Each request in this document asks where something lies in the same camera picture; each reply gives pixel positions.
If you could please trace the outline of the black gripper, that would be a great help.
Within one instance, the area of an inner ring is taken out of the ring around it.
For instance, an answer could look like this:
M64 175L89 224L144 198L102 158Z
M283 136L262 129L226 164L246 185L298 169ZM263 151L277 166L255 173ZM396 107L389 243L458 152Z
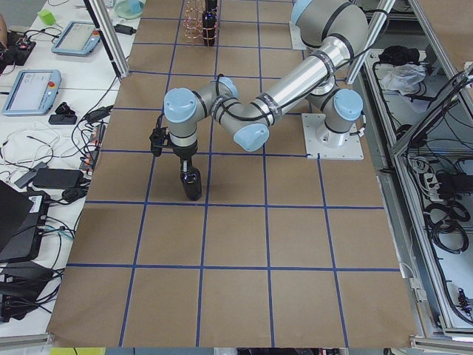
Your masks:
M196 145L190 146L174 146L173 153L180 158L180 160L191 160L196 154Z

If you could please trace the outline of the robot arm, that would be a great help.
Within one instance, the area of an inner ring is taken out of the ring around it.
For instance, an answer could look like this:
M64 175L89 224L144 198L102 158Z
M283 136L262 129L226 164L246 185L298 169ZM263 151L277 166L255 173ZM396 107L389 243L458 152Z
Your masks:
M155 128L150 136L153 154L170 148L182 160L191 160L197 152L197 124L207 117L245 151L258 150L268 140L271 126L356 58L367 42L367 18L349 1L297 1L291 21L313 49L302 63L249 104L239 101L233 81L224 76L198 90L171 89L163 102L169 125Z

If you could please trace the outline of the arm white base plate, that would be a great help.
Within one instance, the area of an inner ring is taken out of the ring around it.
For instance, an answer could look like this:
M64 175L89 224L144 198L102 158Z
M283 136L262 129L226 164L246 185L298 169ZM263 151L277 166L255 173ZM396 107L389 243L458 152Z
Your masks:
M302 114L304 144L308 159L363 160L356 124L349 132L334 133L325 126L324 114Z
M293 50L306 50L307 46L302 41L301 32L292 21L289 22L291 46Z

